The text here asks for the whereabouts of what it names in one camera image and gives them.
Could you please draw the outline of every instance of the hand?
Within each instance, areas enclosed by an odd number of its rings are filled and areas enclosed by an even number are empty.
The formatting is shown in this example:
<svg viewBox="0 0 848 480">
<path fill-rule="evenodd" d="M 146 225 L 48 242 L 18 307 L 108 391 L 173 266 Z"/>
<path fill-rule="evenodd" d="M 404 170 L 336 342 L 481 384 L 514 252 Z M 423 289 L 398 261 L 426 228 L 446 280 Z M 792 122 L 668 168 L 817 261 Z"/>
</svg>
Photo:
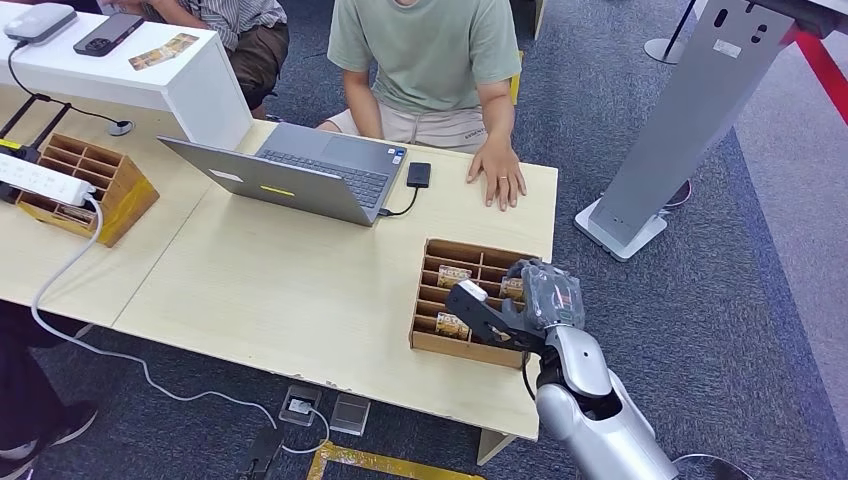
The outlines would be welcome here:
<svg viewBox="0 0 848 480">
<path fill-rule="evenodd" d="M 511 207 L 518 205 L 519 192 L 521 195 L 527 195 L 518 155 L 512 149 L 509 138 L 501 140 L 490 136 L 477 151 L 477 155 L 474 155 L 466 181 L 468 183 L 475 181 L 481 172 L 486 173 L 487 207 L 492 206 L 497 196 L 498 206 L 505 212 L 507 205 Z"/>
</svg>

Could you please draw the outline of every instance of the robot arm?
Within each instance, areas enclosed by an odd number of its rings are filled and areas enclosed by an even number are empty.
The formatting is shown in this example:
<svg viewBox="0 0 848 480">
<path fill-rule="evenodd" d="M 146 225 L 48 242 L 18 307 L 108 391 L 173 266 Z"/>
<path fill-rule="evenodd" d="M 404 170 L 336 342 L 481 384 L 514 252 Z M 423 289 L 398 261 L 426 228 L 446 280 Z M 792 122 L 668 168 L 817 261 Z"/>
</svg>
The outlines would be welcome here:
<svg viewBox="0 0 848 480">
<path fill-rule="evenodd" d="M 484 343 L 541 357 L 536 411 L 581 473 L 589 480 L 677 477 L 653 428 L 607 368 L 600 345 L 581 329 L 577 279 L 537 260 L 522 260 L 509 275 L 523 280 L 521 313 L 510 300 L 502 312 L 491 308 L 486 292 L 468 280 L 451 289 L 446 305 Z"/>
</svg>

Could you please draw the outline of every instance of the gray laptop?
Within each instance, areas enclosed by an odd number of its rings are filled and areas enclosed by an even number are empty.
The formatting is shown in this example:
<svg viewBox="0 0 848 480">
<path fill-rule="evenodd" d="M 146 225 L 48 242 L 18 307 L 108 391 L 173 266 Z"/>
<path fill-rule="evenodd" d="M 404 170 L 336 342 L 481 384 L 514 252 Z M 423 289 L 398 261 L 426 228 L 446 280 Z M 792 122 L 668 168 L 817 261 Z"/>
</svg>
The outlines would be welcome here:
<svg viewBox="0 0 848 480">
<path fill-rule="evenodd" d="M 406 155 L 404 147 L 288 123 L 256 156 L 157 137 L 236 195 L 371 226 Z"/>
</svg>

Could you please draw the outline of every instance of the floor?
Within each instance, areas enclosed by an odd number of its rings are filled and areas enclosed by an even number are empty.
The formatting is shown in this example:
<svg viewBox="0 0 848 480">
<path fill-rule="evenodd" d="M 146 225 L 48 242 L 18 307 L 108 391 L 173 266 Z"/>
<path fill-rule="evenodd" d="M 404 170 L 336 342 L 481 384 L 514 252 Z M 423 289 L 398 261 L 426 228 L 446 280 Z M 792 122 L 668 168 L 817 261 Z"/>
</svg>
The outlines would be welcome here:
<svg viewBox="0 0 848 480">
<path fill-rule="evenodd" d="M 344 105 L 339 73 L 323 57 L 332 1 L 284 6 L 292 49 L 280 96 L 268 107 L 315 125 Z M 781 54 L 737 128 L 707 153 L 693 177 L 695 197 L 622 265 L 571 220 L 615 174 L 673 72 L 641 45 L 667 35 L 682 6 L 548 0 L 536 43 L 532 5 L 514 6 L 526 52 L 515 148 L 525 161 L 560 169 L 554 260 L 582 279 L 587 330 L 660 445 L 672 457 L 723 456 L 757 479 L 848 478 L 840 434 L 848 382 L 839 370 L 848 356 L 840 268 L 848 251 L 841 213 L 848 144 L 803 59 L 791 48 Z M 844 65 L 844 38 L 829 46 Z M 818 213 L 822 204 L 835 213 Z M 802 231 L 800 218 L 819 228 Z M 157 380 L 183 394 L 219 389 L 279 408 L 291 383 L 102 329 L 87 339 L 143 356 Z M 39 359 L 64 398 L 98 399 L 101 417 L 84 437 L 48 452 L 35 479 L 227 478 L 263 426 L 253 410 L 219 400 L 172 402 L 119 360 L 67 345 Z M 325 393 L 321 410 L 330 413 L 335 394 Z M 285 441 L 302 448 L 320 433 L 287 427 Z M 573 478 L 573 464 L 544 429 L 538 443 L 517 441 L 482 468 L 474 462 L 478 436 L 472 427 L 376 404 L 364 437 L 332 438 L 488 479 Z M 305 478 L 310 461 L 285 456 L 273 478 Z M 388 477 L 334 465 L 324 478 Z"/>
</svg>

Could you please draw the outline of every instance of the wooden compartment box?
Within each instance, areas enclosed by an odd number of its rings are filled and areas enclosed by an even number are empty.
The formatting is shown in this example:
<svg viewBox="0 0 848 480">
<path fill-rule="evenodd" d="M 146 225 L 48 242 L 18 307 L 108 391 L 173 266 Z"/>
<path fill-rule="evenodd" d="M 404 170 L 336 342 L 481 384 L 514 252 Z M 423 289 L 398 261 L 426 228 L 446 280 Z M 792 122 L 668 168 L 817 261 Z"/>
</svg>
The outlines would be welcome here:
<svg viewBox="0 0 848 480">
<path fill-rule="evenodd" d="M 98 242 L 112 247 L 159 198 L 153 185 L 126 155 L 54 134 L 38 165 L 90 183 L 103 210 Z M 63 205 L 47 197 L 21 192 L 17 205 L 39 221 L 90 238 L 97 228 L 94 207 Z"/>
<path fill-rule="evenodd" d="M 438 287 L 437 280 L 441 265 L 471 270 L 471 280 L 489 294 L 488 304 L 500 310 L 503 303 L 503 299 L 499 298 L 501 280 L 507 269 L 520 259 L 535 257 L 537 256 L 447 240 L 427 240 L 418 296 L 415 300 L 415 313 L 409 330 L 410 346 L 495 365 L 521 368 L 521 352 L 485 345 L 474 332 L 465 340 L 436 334 L 436 318 L 439 312 L 449 313 L 445 300 L 450 291 Z M 516 302 L 516 307 L 521 310 L 524 304 Z"/>
</svg>

